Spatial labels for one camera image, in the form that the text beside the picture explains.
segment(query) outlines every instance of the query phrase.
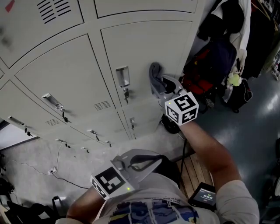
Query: person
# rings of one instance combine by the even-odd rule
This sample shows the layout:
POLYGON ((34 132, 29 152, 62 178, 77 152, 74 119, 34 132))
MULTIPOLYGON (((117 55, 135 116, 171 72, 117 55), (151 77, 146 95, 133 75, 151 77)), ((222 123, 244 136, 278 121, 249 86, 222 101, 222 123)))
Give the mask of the person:
POLYGON ((259 210, 227 149, 191 121, 180 127, 212 174, 217 211, 191 207, 171 179, 150 173, 140 189, 106 202, 91 187, 56 224, 258 224, 259 210))

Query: white t-shirt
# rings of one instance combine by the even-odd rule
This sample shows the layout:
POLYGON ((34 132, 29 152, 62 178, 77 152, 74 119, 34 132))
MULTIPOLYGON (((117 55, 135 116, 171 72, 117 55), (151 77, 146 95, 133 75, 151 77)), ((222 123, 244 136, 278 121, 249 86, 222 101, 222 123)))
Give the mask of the white t-shirt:
MULTIPOLYGON (((217 213, 187 203, 176 183, 151 173, 140 189, 105 202, 94 224, 258 224, 259 209, 245 184, 235 180, 226 183, 216 194, 217 213)), ((59 219, 56 224, 82 224, 74 219, 59 219)))

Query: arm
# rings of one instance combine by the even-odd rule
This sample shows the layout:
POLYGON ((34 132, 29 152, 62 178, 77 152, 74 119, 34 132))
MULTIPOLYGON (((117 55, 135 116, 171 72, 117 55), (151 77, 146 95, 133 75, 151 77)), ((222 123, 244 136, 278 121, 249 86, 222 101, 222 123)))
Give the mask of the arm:
POLYGON ((227 182, 241 180, 227 149, 193 121, 180 126, 199 159, 213 176, 216 192, 227 182))
POLYGON ((99 195, 95 188, 91 187, 71 205, 66 218, 75 219, 84 224, 92 223, 104 202, 104 199, 99 195))

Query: electrical outlet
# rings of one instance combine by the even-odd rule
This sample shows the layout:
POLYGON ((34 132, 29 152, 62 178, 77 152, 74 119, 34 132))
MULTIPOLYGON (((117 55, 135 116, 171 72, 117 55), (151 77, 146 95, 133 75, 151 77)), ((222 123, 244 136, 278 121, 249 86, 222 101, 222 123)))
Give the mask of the electrical outlet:
POLYGON ((52 173, 55 174, 57 172, 57 168, 54 166, 53 168, 51 168, 49 171, 48 171, 48 175, 51 175, 52 173))

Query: concrete floor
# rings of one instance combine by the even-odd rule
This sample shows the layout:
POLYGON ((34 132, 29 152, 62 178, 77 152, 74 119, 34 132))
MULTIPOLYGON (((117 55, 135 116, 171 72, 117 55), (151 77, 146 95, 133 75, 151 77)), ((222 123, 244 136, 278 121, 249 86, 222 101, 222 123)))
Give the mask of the concrete floor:
MULTIPOLYGON (((250 193, 261 206, 263 187, 276 161, 275 141, 280 137, 280 82, 266 74, 251 79, 249 85, 254 93, 253 99, 240 109, 239 114, 234 114, 217 102, 213 110, 199 115, 197 122, 229 149, 250 193)), ((154 150, 172 159, 181 154, 182 145, 183 140, 178 135, 167 133, 159 125, 152 135, 112 149, 91 151, 90 154, 62 147, 57 176, 90 187, 90 174, 105 159, 112 159, 131 148, 154 150)), ((3 152, 9 161, 7 177, 15 186, 20 202, 50 204, 51 199, 58 195, 67 196, 68 203, 72 203, 84 192, 53 176, 38 174, 26 165, 11 161, 14 159, 28 163, 46 173, 51 167, 57 166, 59 146, 38 139, 3 152)))

